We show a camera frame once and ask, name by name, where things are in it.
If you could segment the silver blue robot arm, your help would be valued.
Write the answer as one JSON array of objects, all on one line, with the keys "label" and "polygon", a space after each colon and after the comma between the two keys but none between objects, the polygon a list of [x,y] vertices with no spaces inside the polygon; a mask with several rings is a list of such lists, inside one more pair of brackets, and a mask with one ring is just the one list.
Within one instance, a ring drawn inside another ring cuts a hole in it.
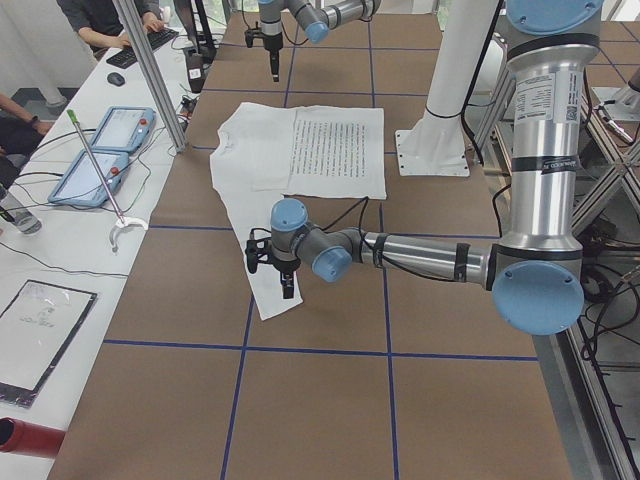
[{"label": "silver blue robot arm", "polygon": [[324,40],[331,30],[344,23],[355,20],[370,21],[380,5],[381,2],[376,0],[352,0],[316,8],[309,1],[260,0],[259,32],[264,49],[269,52],[273,81],[279,81],[279,54],[283,48],[283,10],[288,10],[307,39],[317,44]]},{"label": "silver blue robot arm", "polygon": [[395,268],[445,283],[488,290],[500,316],[531,335],[570,328],[584,304],[582,247],[571,228],[583,77],[599,47],[598,1],[510,1],[506,67],[515,77],[511,220],[482,250],[366,232],[330,232],[312,223],[293,198],[271,211],[269,238],[258,261],[280,274],[285,297],[307,264],[339,280],[353,263]]}]

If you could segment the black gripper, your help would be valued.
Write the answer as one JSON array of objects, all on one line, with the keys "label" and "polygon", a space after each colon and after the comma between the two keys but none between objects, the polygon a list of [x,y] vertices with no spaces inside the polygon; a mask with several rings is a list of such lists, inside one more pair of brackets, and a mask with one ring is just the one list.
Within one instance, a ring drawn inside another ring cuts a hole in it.
[{"label": "black gripper", "polygon": [[269,52],[269,63],[271,77],[274,82],[280,81],[280,56],[281,50],[281,34],[275,35],[263,34],[263,46],[264,49]]},{"label": "black gripper", "polygon": [[299,268],[299,261],[284,261],[275,259],[274,267],[280,273],[283,298],[293,299],[295,294],[294,273]]}]

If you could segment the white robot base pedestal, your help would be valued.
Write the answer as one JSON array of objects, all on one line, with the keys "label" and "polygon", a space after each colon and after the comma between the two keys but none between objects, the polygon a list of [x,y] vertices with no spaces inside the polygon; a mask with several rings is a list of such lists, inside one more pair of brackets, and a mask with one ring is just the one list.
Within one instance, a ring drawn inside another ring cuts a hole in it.
[{"label": "white robot base pedestal", "polygon": [[467,94],[481,64],[485,40],[499,1],[458,0],[451,4],[423,117],[410,130],[396,132],[399,173],[402,176],[467,177],[462,129]]}]

